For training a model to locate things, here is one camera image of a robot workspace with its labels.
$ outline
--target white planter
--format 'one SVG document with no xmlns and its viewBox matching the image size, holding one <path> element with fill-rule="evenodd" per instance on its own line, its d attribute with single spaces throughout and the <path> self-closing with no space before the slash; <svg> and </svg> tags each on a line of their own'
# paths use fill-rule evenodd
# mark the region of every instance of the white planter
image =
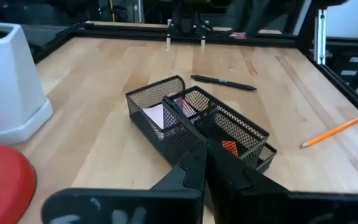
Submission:
<svg viewBox="0 0 358 224">
<path fill-rule="evenodd" d="M 53 111 L 42 92 L 37 69 L 20 25 L 0 23 L 0 144 L 22 142 Z"/>
</svg>

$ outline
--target white label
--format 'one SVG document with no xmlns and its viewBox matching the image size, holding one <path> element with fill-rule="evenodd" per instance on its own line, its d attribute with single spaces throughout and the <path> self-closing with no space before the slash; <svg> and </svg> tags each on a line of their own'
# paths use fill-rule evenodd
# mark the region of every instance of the white label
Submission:
<svg viewBox="0 0 358 224">
<path fill-rule="evenodd" d="M 358 57 L 352 57 L 349 61 L 358 63 Z"/>
<path fill-rule="evenodd" d="M 352 70 L 343 70 L 341 72 L 341 75 L 356 75 L 357 71 L 352 71 Z"/>
</svg>

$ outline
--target red object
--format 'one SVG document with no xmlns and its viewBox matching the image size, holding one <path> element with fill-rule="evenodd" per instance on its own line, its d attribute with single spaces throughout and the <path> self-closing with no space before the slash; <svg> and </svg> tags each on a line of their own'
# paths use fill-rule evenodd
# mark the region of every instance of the red object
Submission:
<svg viewBox="0 0 358 224">
<path fill-rule="evenodd" d="M 231 154 L 239 157 L 239 152 L 237 150 L 236 141 L 222 141 L 223 148 L 227 149 Z"/>
<path fill-rule="evenodd" d="M 31 163 L 10 147 L 0 146 L 0 224 L 17 223 L 35 192 Z"/>
</svg>

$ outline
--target wooden table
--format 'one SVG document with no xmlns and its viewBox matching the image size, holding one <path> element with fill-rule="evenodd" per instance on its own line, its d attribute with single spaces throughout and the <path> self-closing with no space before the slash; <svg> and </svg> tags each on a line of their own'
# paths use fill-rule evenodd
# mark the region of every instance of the wooden table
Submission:
<svg viewBox="0 0 358 224">
<path fill-rule="evenodd" d="M 278 154 L 265 175 L 290 190 L 358 192 L 358 124 L 319 144 L 305 140 L 358 110 L 297 49 L 74 38 L 37 65 L 53 117 L 15 145 L 37 171 L 21 223 L 68 187 L 148 189 L 170 166 L 131 123 L 125 93 L 172 75 L 198 85 L 270 133 Z M 190 79 L 196 73 L 247 83 L 248 92 Z M 213 223 L 205 213 L 205 223 Z"/>
</svg>

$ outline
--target black mesh organizer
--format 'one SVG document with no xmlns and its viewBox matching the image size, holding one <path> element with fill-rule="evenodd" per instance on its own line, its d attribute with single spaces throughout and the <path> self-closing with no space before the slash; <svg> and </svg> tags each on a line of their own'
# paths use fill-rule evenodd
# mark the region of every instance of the black mesh organizer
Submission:
<svg viewBox="0 0 358 224">
<path fill-rule="evenodd" d="M 182 116 L 163 100 L 164 96 L 179 106 Z M 221 142 L 248 166 L 261 172 L 269 168 L 276 153 L 265 144 L 268 132 L 200 87 L 185 90 L 179 76 L 131 91 L 126 97 L 131 120 L 171 165 L 189 153 L 196 139 Z M 163 125 L 158 125 L 144 110 L 158 106 Z"/>
</svg>

